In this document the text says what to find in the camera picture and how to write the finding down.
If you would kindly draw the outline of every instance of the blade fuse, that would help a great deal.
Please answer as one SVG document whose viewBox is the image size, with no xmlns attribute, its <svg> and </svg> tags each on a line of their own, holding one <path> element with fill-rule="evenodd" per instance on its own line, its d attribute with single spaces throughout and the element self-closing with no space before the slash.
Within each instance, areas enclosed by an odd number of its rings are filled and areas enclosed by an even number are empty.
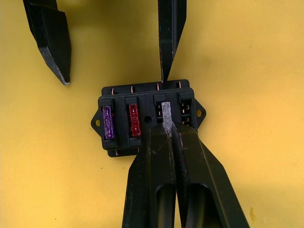
<svg viewBox="0 0 304 228">
<path fill-rule="evenodd" d="M 113 139 L 114 138 L 114 128 L 113 128 L 112 112 L 111 112 L 110 106 L 103 107 L 103 115 L 104 115 L 105 139 Z"/>
<path fill-rule="evenodd" d="M 141 126 L 138 118 L 137 104 L 129 105 L 130 119 L 131 119 L 131 132 L 132 137 L 140 137 L 142 135 Z"/>
</svg>

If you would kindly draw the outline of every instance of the red fuse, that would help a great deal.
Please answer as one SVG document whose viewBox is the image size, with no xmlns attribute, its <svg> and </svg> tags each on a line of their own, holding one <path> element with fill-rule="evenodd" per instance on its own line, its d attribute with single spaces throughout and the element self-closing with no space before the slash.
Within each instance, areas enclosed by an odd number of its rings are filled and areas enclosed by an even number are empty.
<svg viewBox="0 0 304 228">
<path fill-rule="evenodd" d="M 142 135 L 142 132 L 141 132 L 141 126 L 140 126 L 139 118 L 138 118 L 137 104 L 130 104 L 129 112 L 130 112 L 130 118 L 131 118 L 132 137 L 140 137 Z"/>
</svg>

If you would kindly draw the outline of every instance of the black plastic housing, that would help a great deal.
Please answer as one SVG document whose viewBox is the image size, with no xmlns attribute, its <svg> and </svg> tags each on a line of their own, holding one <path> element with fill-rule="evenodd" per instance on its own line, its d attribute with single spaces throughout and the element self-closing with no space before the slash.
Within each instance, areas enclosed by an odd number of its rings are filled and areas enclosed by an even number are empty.
<svg viewBox="0 0 304 228">
<path fill-rule="evenodd" d="M 162 102 L 170 102 L 172 120 L 193 127 L 195 131 L 206 116 L 205 109 L 195 100 L 188 80 L 110 86 L 102 89 L 98 99 L 98 110 L 91 126 L 101 136 L 102 145 L 110 157 L 136 155 L 148 136 L 149 130 L 162 123 Z M 137 104 L 141 137 L 132 137 L 129 105 Z M 102 108 L 111 106 L 115 138 L 105 139 Z"/>
<path fill-rule="evenodd" d="M 23 0 L 28 24 L 47 66 L 62 84 L 70 83 L 71 41 L 56 0 Z"/>
</svg>

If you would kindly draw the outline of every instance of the black plastic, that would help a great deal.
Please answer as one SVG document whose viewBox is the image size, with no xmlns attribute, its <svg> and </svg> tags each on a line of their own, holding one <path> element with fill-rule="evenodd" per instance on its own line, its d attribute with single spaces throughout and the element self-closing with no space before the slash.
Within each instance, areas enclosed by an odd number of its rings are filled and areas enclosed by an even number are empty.
<svg viewBox="0 0 304 228">
<path fill-rule="evenodd" d="M 47 66 L 64 84 L 70 82 L 71 41 L 67 18 L 56 0 L 23 0 L 28 24 Z"/>
<path fill-rule="evenodd" d="M 186 0 L 158 0 L 161 79 L 166 82 L 184 29 Z"/>
<path fill-rule="evenodd" d="M 174 227 L 177 194 L 183 228 L 249 228 L 222 164 L 193 128 L 158 124 L 132 163 L 123 228 Z"/>
<path fill-rule="evenodd" d="M 143 83 L 135 85 L 111 86 L 102 89 L 102 96 L 98 99 L 98 111 L 91 121 L 91 126 L 101 136 L 102 145 L 108 150 L 110 157 L 135 155 L 142 147 L 143 138 L 148 131 L 158 123 L 162 123 L 162 102 L 170 102 L 172 120 L 177 123 L 189 124 L 195 131 L 206 116 L 205 109 L 195 100 L 194 92 L 188 80 Z M 141 125 L 141 137 L 131 137 L 128 105 L 136 103 Z M 189 109 L 183 113 L 183 105 Z M 106 140 L 102 108 L 111 106 L 113 111 L 115 139 Z M 197 110 L 202 115 L 197 117 Z"/>
</svg>

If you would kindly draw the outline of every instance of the yellow surface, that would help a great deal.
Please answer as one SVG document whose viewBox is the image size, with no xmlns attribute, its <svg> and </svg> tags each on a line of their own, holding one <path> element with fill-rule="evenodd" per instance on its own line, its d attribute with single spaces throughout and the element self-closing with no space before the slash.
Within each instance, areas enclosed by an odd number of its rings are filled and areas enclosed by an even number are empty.
<svg viewBox="0 0 304 228">
<path fill-rule="evenodd" d="M 21 0 L 0 1 L 0 227 L 121 227 L 134 157 L 90 127 L 104 86 L 160 80 L 157 0 L 58 0 L 69 86 L 44 64 Z M 304 227 L 304 1 L 188 0 L 170 79 L 189 79 L 252 228 Z"/>
</svg>

